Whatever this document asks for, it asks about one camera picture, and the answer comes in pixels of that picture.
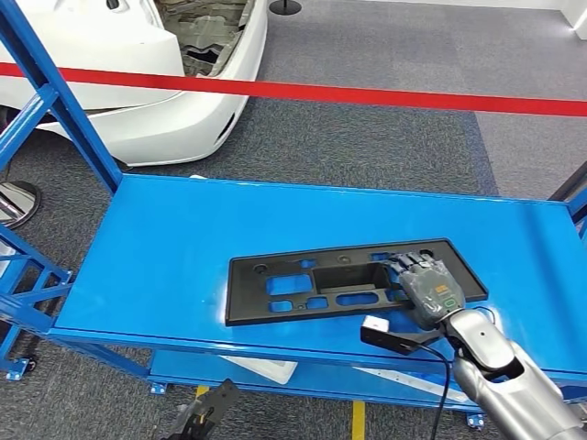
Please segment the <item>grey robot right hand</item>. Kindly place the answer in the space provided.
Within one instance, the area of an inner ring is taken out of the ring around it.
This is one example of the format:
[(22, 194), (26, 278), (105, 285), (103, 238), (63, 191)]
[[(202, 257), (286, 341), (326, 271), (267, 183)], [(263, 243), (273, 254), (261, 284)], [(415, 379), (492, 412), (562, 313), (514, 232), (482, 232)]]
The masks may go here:
[(463, 289), (440, 259), (410, 251), (392, 254), (384, 264), (409, 303), (405, 314), (422, 330), (437, 329), (465, 308)]

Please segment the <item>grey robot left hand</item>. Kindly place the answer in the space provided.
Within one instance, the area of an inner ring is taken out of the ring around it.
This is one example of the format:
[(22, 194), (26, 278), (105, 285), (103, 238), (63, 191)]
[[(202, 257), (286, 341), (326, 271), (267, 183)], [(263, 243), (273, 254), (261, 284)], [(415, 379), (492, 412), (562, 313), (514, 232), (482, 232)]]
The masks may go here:
[(195, 397), (182, 410), (170, 432), (163, 439), (209, 439), (224, 414), (241, 394), (235, 383), (225, 379), (218, 387)]

